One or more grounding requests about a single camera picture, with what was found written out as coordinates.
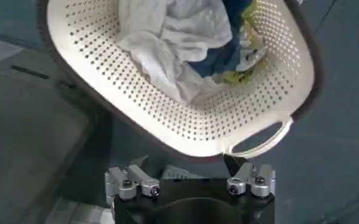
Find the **white plastic basket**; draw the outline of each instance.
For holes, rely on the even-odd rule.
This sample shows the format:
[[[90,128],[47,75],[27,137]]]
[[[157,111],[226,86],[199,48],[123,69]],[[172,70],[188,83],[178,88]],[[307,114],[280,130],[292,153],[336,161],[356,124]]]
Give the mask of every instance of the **white plastic basket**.
[[[258,0],[254,22],[268,48],[264,64],[249,82],[188,107],[149,84],[116,46],[117,1],[42,0],[39,6],[41,34],[54,59],[111,110],[113,105],[164,144],[195,157],[250,158],[288,133],[319,66],[296,1]],[[235,145],[277,122],[282,126],[268,141],[233,153]]]

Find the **silver clamp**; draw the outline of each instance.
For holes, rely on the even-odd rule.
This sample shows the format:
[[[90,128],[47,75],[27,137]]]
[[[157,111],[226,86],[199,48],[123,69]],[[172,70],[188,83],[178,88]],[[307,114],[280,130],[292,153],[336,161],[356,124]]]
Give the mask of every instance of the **silver clamp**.
[[[246,193],[246,184],[249,182],[254,166],[252,163],[244,163],[235,176],[227,180],[227,190],[231,195]]]
[[[246,192],[247,184],[257,197],[265,198],[270,193],[275,195],[275,170],[270,165],[262,165],[257,172],[252,163],[244,163],[234,177],[228,178],[228,193],[242,195]]]
[[[258,197],[264,198],[270,193],[275,194],[275,171],[270,165],[262,165],[255,174],[251,183],[251,192]]]
[[[109,203],[115,195],[122,200],[131,200],[136,196],[136,184],[118,167],[110,168],[105,173],[105,190]]]
[[[143,195],[147,197],[158,197],[160,195],[159,180],[148,176],[136,165],[130,165],[127,171],[130,179],[140,185]]]

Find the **basket handle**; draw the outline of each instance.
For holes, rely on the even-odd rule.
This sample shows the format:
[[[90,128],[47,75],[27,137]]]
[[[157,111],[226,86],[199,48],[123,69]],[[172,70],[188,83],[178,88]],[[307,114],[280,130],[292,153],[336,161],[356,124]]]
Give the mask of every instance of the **basket handle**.
[[[252,158],[258,155],[261,155],[262,153],[267,152],[268,150],[271,150],[274,146],[276,146],[282,139],[285,137],[285,135],[289,132],[290,126],[293,123],[293,119],[291,117],[285,119],[282,121],[282,126],[279,128],[279,130],[271,136],[267,141],[264,143],[250,149],[246,150],[244,152],[238,152],[234,153],[233,148],[234,146],[231,146],[228,149],[228,152],[226,154],[234,157],[244,157],[244,158]]]

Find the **basket rim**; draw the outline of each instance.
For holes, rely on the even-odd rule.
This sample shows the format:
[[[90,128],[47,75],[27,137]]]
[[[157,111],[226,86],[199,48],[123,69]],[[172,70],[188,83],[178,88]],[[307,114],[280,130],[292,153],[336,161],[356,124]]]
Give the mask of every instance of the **basket rim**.
[[[58,64],[59,68],[65,71],[65,74],[75,82],[76,86],[86,91],[87,94],[93,98],[93,100],[97,101],[100,105],[102,105],[106,110],[118,116],[122,121],[130,125],[132,128],[136,129],[142,136],[147,137],[149,140],[157,144],[162,149],[165,149],[169,153],[174,153],[176,156],[181,158],[190,159],[192,161],[197,162],[210,162],[216,161],[221,157],[221,155],[215,155],[210,157],[192,157],[189,155],[185,155],[180,153],[177,150],[174,150],[172,147],[168,146],[158,138],[154,137],[143,127],[139,126],[136,122],[131,120],[126,114],[117,109],[114,105],[108,102],[103,96],[101,96],[94,88],[92,88],[87,82],[83,80],[82,77],[78,75],[77,72],[65,61],[65,59],[60,55],[59,51],[56,49],[55,44],[51,38],[48,24],[48,3],[50,0],[38,0],[37,2],[37,29],[40,33],[41,39],[43,40],[44,47],[46,48],[48,54],[52,57],[52,59]],[[296,121],[300,117],[302,117],[306,111],[309,110],[311,105],[313,105],[314,101],[318,98],[322,80],[323,80],[323,65],[322,60],[320,58],[319,48],[316,44],[311,30],[307,25],[307,22],[304,20],[302,16],[299,4],[297,0],[284,0],[288,10],[292,14],[294,20],[297,23],[297,26],[304,37],[305,43],[308,46],[309,53],[313,62],[313,67],[315,71],[314,75],[314,84],[312,89],[305,99],[305,102],[292,113],[292,118]]]

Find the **white towel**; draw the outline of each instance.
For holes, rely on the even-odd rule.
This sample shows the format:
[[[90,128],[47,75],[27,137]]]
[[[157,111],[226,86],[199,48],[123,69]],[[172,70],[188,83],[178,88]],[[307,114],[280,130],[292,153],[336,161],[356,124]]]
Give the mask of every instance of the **white towel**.
[[[179,103],[189,103],[205,80],[186,61],[232,39],[221,0],[120,0],[117,45],[149,74],[151,83]]]

